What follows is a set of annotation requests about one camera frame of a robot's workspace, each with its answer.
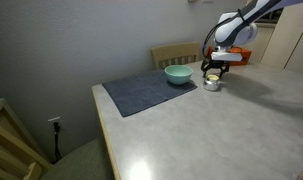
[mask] chair back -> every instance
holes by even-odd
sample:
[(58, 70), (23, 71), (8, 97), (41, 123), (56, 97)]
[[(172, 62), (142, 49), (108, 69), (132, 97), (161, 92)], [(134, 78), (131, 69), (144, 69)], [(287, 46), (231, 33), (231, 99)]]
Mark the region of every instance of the chair back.
[(4, 100), (0, 100), (0, 179), (37, 180), (51, 168)]
[(199, 43), (168, 44), (151, 49), (156, 69), (199, 61)]

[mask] gray cloth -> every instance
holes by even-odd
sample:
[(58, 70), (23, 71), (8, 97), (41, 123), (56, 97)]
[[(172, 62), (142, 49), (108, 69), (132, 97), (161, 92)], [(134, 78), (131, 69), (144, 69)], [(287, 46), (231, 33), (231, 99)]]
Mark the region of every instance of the gray cloth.
[(130, 116), (197, 88), (194, 84), (173, 85), (163, 70), (102, 84), (123, 117)]

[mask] small cup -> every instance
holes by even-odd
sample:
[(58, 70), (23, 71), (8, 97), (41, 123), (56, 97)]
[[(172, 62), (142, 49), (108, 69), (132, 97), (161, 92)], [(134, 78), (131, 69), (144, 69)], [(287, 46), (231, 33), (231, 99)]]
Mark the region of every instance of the small cup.
[(207, 75), (204, 79), (203, 88), (208, 91), (216, 91), (220, 87), (219, 77), (216, 75)]

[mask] white table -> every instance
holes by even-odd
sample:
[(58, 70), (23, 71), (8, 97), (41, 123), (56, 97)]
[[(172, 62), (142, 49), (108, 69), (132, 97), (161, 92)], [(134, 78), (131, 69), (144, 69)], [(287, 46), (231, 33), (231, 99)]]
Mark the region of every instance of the white table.
[(102, 85), (95, 102), (117, 179), (291, 180), (303, 169), (303, 75), (231, 67), (218, 92), (197, 89), (123, 118)]

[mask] green bowl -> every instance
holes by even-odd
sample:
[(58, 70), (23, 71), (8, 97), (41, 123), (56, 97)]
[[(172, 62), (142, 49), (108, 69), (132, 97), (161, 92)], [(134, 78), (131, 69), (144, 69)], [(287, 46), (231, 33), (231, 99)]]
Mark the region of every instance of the green bowl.
[(192, 69), (183, 65), (171, 65), (164, 69), (167, 79), (170, 83), (175, 85), (182, 85), (187, 83), (192, 76)]

